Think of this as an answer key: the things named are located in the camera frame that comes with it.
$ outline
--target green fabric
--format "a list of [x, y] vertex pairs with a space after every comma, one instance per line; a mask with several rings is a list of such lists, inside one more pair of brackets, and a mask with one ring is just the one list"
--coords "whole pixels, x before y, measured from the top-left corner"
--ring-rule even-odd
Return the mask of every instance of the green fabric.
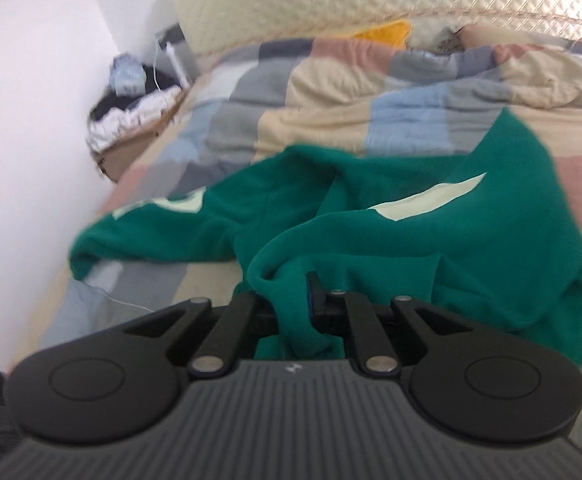
[[[393, 221], [370, 206], [486, 175], [431, 212]], [[551, 159], [504, 111], [470, 155], [356, 158], [293, 146], [207, 190], [199, 212], [149, 203], [85, 230], [71, 252], [81, 279], [102, 258], [237, 258], [239, 289], [266, 297], [280, 337], [260, 358], [343, 356], [311, 326], [306, 273], [325, 288], [388, 303], [396, 294], [551, 346], [582, 362], [582, 238]]]

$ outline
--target metal pin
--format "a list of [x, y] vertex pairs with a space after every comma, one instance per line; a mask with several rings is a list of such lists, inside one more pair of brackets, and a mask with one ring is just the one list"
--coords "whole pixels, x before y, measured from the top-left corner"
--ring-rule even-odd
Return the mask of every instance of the metal pin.
[[196, 372], [210, 374], [222, 368], [224, 361], [214, 355], [202, 355], [193, 361], [192, 366]]
[[388, 373], [398, 367], [398, 362], [388, 355], [374, 355], [366, 360], [366, 368], [372, 372]]

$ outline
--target bed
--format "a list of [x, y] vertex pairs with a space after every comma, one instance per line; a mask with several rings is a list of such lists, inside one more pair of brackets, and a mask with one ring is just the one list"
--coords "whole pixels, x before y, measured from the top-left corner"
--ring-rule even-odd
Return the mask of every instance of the bed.
[[[431, 47], [448, 27], [466, 23], [580, 40], [582, 0], [174, 2], [192, 50], [211, 68], [102, 212], [184, 196], [291, 144], [358, 155], [469, 153], [507, 108], [553, 157], [582, 230], [582, 42], [433, 56], [344, 38], [407, 18], [413, 48]], [[379, 116], [405, 133], [379, 127]], [[226, 304], [241, 279], [232, 261], [104, 261], [81, 281], [65, 268], [18, 358], [193, 296]], [[582, 415], [573, 437], [582, 447]]]

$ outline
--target plaid bedspread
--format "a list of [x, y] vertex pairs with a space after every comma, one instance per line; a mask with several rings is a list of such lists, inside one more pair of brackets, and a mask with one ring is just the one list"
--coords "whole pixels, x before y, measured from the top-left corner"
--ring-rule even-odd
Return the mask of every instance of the plaid bedspread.
[[[329, 38], [234, 50], [196, 82], [180, 122], [122, 177], [105, 209], [179, 198], [290, 144], [359, 155], [468, 153], [503, 107], [554, 157], [582, 229], [579, 43], [570, 52], [497, 45], [441, 57]], [[240, 279], [232, 263], [104, 262], [84, 282], [68, 280], [42, 345], [191, 296], [224, 304]]]

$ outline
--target white print on green fabric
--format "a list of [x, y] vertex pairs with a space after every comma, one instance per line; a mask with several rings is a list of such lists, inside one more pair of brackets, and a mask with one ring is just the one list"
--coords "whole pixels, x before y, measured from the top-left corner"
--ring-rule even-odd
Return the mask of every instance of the white print on green fabric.
[[486, 173], [474, 176], [469, 180], [458, 182], [457, 184], [443, 182], [422, 193], [407, 196], [395, 202], [383, 202], [369, 209], [375, 209], [383, 217], [393, 221], [429, 213], [448, 204], [451, 200], [455, 200], [471, 192], [482, 181], [484, 175]]
[[132, 211], [139, 207], [145, 206], [147, 204], [155, 204], [162, 209], [168, 209], [169, 211], [174, 211], [176, 213], [197, 213], [202, 209], [202, 197], [206, 192], [205, 187], [201, 187], [192, 191], [189, 196], [181, 200], [169, 200], [168, 198], [151, 198], [149, 200], [140, 200], [129, 205], [125, 205], [114, 210], [111, 215], [114, 219], [119, 220]]

